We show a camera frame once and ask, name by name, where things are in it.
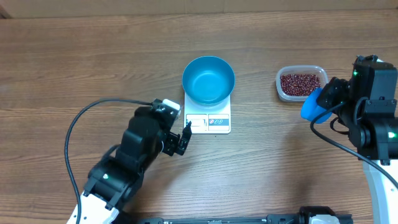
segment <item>blue bowl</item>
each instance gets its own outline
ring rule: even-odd
[[[223,59],[203,56],[196,58],[185,68],[182,86],[193,101],[213,106],[221,103],[232,93],[235,74]]]

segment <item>kitchen scale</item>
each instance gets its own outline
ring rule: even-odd
[[[185,94],[184,127],[191,124],[192,134],[231,132],[231,96],[214,106],[203,106]]]

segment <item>wooden table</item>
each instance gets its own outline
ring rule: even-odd
[[[126,211],[250,217],[327,205],[372,223],[362,164],[317,138],[300,103],[279,101],[275,75],[310,64],[350,78],[355,55],[398,65],[397,40],[396,10],[1,20],[0,222],[69,218],[76,201],[63,143],[82,107],[111,96],[183,102],[185,66],[216,55],[236,72],[231,134],[194,135],[184,156],[160,155]],[[111,103],[79,120],[69,155],[80,190],[135,109]],[[328,124],[318,128],[352,147]]]

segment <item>clear plastic tub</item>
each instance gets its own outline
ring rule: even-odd
[[[287,66],[279,70],[276,75],[276,89],[280,100],[284,102],[304,102],[308,96],[289,96],[282,91],[280,85],[280,76],[288,74],[314,74],[319,77],[321,88],[323,88],[329,81],[328,75],[323,68],[316,65],[293,65]]]

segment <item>green led light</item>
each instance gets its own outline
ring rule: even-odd
[[[397,134],[396,134],[396,133],[389,132],[389,133],[388,133],[388,137],[389,137],[389,138],[396,138],[396,137],[397,137]]]

